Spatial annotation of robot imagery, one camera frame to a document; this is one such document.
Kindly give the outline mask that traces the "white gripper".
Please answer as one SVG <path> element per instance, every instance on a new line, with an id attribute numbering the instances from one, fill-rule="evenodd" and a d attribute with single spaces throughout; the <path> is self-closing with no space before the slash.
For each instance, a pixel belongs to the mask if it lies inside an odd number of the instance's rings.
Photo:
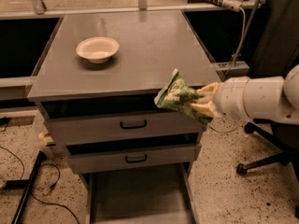
<path id="1" fill-rule="evenodd" d="M 215 104 L 211 102 L 207 104 L 191 103 L 191 108 L 212 118 L 218 116 L 218 110 L 227 119 L 247 120 L 249 117 L 244 107 L 243 95 L 248 82 L 248 77 L 231 77 L 221 84 L 219 82 L 210 83 L 198 89 L 197 93 L 203 97 L 215 94 Z"/>

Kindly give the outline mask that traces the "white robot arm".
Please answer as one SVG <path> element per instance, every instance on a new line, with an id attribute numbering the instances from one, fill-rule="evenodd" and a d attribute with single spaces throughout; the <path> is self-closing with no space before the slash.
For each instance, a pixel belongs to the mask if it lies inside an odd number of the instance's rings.
<path id="1" fill-rule="evenodd" d="M 191 102 L 191 108 L 212 118 L 299 124 L 299 65 L 286 77 L 232 77 L 197 92 L 205 98 Z"/>

